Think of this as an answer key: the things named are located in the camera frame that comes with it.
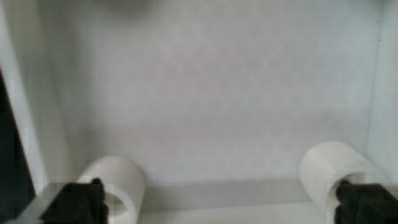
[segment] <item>white wall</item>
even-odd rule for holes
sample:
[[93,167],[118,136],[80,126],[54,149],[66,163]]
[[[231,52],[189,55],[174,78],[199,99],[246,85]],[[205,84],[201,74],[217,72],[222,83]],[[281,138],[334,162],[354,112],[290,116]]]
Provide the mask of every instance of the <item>white wall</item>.
[[0,0],[0,69],[36,191],[75,180],[36,0]]
[[398,183],[398,1],[386,0],[368,156]]
[[365,152],[377,0],[41,0],[80,169],[134,159],[146,209],[306,200],[310,147]]

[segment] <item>white surface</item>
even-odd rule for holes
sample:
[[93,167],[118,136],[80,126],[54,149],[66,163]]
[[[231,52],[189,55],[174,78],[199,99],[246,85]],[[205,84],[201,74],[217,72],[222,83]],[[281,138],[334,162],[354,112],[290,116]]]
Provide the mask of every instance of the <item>white surface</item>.
[[338,206],[336,185],[350,178],[352,183],[386,183],[382,170],[370,163],[356,149],[342,142],[324,142],[308,151],[299,168],[302,186],[311,201],[334,223]]
[[0,1],[0,69],[36,192],[77,178],[36,0]]
[[109,223],[135,224],[146,192],[146,180],[139,167],[128,159],[107,156],[89,165],[79,182],[89,183],[95,178],[102,179],[105,185]]
[[304,200],[308,148],[336,139],[363,152],[381,4],[41,0],[79,168],[137,162],[148,209]]
[[144,213],[139,224],[326,224],[313,203]]
[[398,183],[398,1],[384,2],[368,156]]

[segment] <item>white backdrop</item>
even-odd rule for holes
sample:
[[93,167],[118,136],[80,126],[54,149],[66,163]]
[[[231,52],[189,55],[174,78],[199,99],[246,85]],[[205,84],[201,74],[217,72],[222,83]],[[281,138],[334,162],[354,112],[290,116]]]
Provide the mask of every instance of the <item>white backdrop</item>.
[[143,167],[146,209],[306,200],[310,147],[366,150],[377,0],[41,0],[80,170]]

